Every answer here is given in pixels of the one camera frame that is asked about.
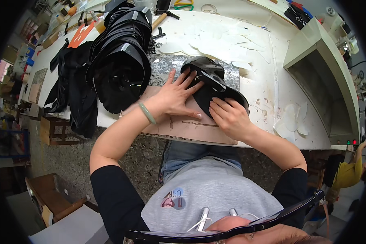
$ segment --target blue jeans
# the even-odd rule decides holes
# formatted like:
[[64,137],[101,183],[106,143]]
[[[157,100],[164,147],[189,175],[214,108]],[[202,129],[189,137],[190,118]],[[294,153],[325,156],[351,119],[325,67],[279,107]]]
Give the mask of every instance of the blue jeans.
[[169,175],[184,165],[206,156],[214,156],[233,163],[241,169],[240,157],[237,148],[232,146],[213,146],[181,141],[167,142],[163,155],[159,182],[163,183],[165,175]]

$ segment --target workbench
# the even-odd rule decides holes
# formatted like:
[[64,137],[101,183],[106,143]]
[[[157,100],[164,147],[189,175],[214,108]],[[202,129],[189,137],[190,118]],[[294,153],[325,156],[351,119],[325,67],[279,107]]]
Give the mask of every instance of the workbench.
[[[273,125],[283,117],[284,109],[288,104],[296,104],[299,106],[307,102],[307,114],[304,123],[309,130],[309,135],[302,136],[296,131],[295,145],[299,149],[345,149],[345,146],[331,147],[326,130],[313,105],[296,81],[283,68],[283,61],[288,49],[288,41],[298,32],[298,29],[294,25],[279,18],[277,19],[277,23],[273,23],[273,26],[276,28],[268,31],[237,19],[216,14],[195,11],[171,12],[180,16],[180,20],[169,17],[161,23],[161,27],[163,32],[166,33],[167,38],[178,35],[179,27],[193,25],[202,21],[210,21],[212,23],[222,22],[224,25],[239,25],[248,28],[266,42],[265,51],[252,52],[253,70],[247,72],[246,70],[240,69],[240,92],[249,101],[250,119],[255,125],[274,134]],[[93,28],[83,42],[93,41],[98,35],[99,33]],[[33,81],[35,72],[49,68],[50,61],[63,46],[65,38],[71,40],[73,36],[74,32],[70,32],[66,36],[59,38],[46,50],[39,53],[35,58],[35,64],[30,73],[28,80],[29,87]],[[157,40],[157,42],[161,43],[165,41],[165,37]],[[57,79],[58,68],[53,72],[50,72],[50,70],[47,71],[38,101],[40,107],[44,106],[45,100]],[[29,91],[30,89],[22,96],[22,100],[28,101]],[[69,107],[64,113],[55,114],[55,116],[68,120],[70,116]],[[107,128],[117,119],[119,119],[118,114],[109,113],[98,101],[98,126]],[[249,147],[242,142],[234,146]]]

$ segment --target person in yellow shirt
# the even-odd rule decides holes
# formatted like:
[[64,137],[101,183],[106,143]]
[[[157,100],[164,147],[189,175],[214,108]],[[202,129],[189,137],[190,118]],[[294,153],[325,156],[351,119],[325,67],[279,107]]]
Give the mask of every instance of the person in yellow shirt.
[[328,157],[328,164],[323,182],[332,190],[339,191],[355,185],[366,170],[366,163],[362,163],[362,150],[366,148],[366,141],[361,143],[350,163],[344,161],[341,154]]

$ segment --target terrazzo floor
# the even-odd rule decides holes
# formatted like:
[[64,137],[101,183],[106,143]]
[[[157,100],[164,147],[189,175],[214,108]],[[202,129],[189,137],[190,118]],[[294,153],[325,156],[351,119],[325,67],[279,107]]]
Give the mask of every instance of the terrazzo floor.
[[[87,196],[90,202],[96,204],[88,163],[91,149],[104,129],[98,127],[92,139],[84,139],[77,145],[48,146],[39,138],[40,122],[29,120],[27,123],[30,132],[30,174],[37,177],[57,173],[57,188],[70,202]],[[119,161],[145,203],[161,187],[157,177],[165,144],[166,139],[139,135]],[[238,153],[244,176],[271,192],[282,174],[278,166],[255,149],[238,148]]]

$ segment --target eyeglasses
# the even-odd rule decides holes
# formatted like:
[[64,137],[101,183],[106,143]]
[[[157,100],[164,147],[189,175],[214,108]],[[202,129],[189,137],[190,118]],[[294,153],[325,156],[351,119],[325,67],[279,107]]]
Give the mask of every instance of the eyeglasses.
[[312,206],[324,197],[324,192],[319,191],[311,198],[285,208],[275,214],[268,215],[249,223],[248,226],[233,228],[226,232],[200,231],[200,232],[148,232],[130,230],[125,232],[124,244],[133,243],[209,243],[226,240],[240,234],[258,232],[280,224],[298,210]]

